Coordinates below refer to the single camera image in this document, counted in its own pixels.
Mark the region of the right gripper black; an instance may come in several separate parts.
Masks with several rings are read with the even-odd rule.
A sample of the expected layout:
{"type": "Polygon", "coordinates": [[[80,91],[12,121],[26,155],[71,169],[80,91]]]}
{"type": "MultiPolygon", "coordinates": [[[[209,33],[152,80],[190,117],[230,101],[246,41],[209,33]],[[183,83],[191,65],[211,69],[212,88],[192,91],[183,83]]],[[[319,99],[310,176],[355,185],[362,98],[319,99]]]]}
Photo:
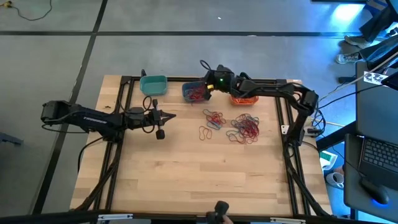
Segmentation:
{"type": "Polygon", "coordinates": [[[200,93],[205,100],[211,98],[214,90],[232,95],[237,89],[236,84],[236,75],[228,67],[218,65],[216,70],[207,71],[204,81],[200,82],[200,93]]]}

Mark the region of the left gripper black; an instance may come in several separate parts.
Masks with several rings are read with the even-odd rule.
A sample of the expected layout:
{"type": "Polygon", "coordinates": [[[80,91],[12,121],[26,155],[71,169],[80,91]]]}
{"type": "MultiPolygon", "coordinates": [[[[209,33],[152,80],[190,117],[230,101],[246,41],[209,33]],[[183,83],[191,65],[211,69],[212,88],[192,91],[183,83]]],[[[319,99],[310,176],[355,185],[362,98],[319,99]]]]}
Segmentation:
{"type": "Polygon", "coordinates": [[[158,140],[165,139],[165,131],[163,130],[163,126],[166,122],[176,117],[176,114],[159,110],[157,100],[152,100],[152,106],[153,108],[150,109],[149,113],[146,115],[143,131],[147,134],[150,134],[155,130],[155,127],[157,127],[157,131],[155,132],[156,138],[158,140]],[[152,126],[152,129],[150,131],[145,130],[145,127],[149,126],[152,126]]]}

